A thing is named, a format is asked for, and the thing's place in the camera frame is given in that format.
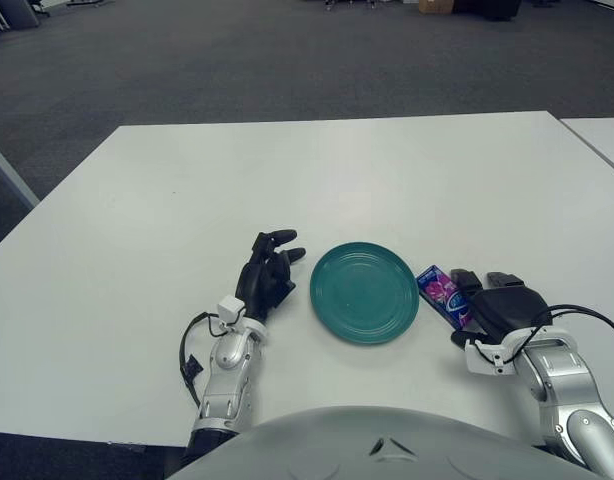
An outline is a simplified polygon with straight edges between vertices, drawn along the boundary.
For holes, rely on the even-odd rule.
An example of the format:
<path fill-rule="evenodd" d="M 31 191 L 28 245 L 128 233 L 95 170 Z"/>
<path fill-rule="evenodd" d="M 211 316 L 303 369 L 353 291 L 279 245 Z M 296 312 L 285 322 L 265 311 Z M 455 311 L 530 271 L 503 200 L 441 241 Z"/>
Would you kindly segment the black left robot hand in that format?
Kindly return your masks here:
<path fill-rule="evenodd" d="M 306 250 L 277 250 L 296 238 L 297 231 L 292 229 L 260 232 L 256 237 L 235 291 L 235 297 L 244 302 L 247 318 L 265 324 L 270 311 L 296 288 L 291 280 L 291 265 L 301 260 Z"/>

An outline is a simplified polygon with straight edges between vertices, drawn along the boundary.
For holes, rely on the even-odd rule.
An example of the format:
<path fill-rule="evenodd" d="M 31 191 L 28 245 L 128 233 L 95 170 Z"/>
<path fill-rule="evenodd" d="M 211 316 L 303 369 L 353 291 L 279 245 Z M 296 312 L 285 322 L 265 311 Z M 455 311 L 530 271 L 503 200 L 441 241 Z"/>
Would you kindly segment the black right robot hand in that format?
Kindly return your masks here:
<path fill-rule="evenodd" d="M 549 312 L 538 317 L 548 307 L 542 296 L 516 275 L 488 272 L 487 288 L 473 271 L 454 269 L 450 278 L 467 302 L 472 320 L 482 330 L 482 333 L 455 331 L 451 341 L 461 349 L 471 340 L 496 345 L 515 330 L 553 324 Z"/>

